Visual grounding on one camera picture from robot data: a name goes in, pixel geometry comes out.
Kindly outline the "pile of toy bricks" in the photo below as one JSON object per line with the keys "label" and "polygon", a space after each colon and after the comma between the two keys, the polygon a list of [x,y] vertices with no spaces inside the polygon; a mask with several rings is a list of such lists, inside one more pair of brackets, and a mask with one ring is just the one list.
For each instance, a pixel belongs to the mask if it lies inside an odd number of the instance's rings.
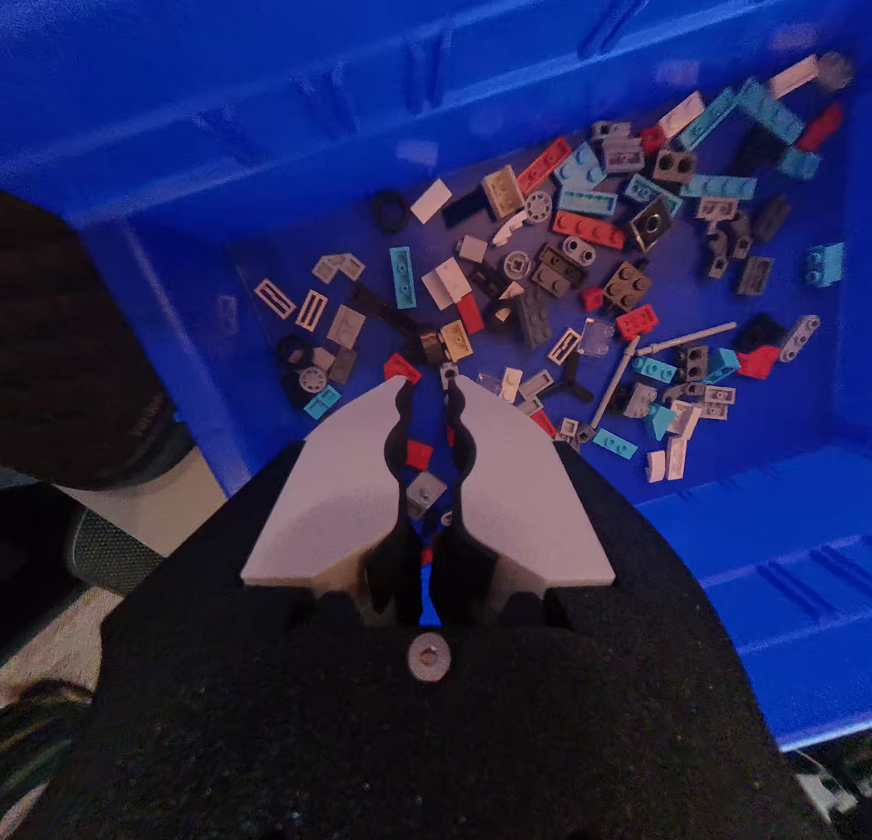
{"label": "pile of toy bricks", "polygon": [[601,141],[558,139],[562,165],[526,217],[491,220],[482,166],[422,224],[401,196],[283,224],[235,247],[265,318],[283,294],[324,292],[328,319],[369,316],[349,400],[380,363],[435,355],[438,326],[467,316],[461,369],[554,382],[542,420],[583,439],[634,336],[638,351],[582,452],[705,581],[848,579],[870,573],[870,62],[836,50],[747,78],[682,128],[629,128],[640,170],[605,175]]}

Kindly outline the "blue plastic bin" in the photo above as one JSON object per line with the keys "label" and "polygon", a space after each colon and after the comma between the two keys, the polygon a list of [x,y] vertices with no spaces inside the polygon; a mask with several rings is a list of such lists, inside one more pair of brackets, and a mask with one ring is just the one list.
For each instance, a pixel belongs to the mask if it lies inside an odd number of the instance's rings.
{"label": "blue plastic bin", "polygon": [[[630,341],[583,439],[535,413],[528,380],[467,375],[467,316],[435,355],[380,363],[350,392],[369,316],[328,319],[324,292],[283,294],[264,318],[235,247],[283,224],[401,196],[428,223],[474,174],[493,222],[526,217],[530,163],[601,141],[605,175],[644,168],[624,133],[682,128],[747,78],[768,86],[818,54],[870,62],[870,0],[2,0],[2,192],[83,240],[217,482],[234,495],[328,415],[395,376],[413,385],[401,471],[425,544],[452,520],[449,382],[467,377],[543,429],[567,469],[594,441]],[[781,750],[870,729],[870,573],[713,583],[720,617]]]}

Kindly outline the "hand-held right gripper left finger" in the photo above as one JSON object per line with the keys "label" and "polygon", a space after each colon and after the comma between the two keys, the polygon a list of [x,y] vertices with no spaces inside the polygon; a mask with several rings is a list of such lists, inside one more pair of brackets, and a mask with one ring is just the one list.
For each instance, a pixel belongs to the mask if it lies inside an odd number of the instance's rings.
{"label": "hand-held right gripper left finger", "polygon": [[413,385],[395,376],[328,415],[297,460],[241,571],[249,586],[345,593],[400,624],[422,612],[422,541],[408,511]]}

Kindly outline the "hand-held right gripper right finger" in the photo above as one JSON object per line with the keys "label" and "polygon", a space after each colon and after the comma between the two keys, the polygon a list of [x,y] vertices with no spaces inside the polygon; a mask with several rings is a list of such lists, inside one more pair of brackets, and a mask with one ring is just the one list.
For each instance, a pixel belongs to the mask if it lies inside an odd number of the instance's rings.
{"label": "hand-held right gripper right finger", "polygon": [[446,397],[458,477],[429,585],[442,625],[473,625],[519,593],[612,586],[616,573],[550,436],[467,377],[453,378]]}

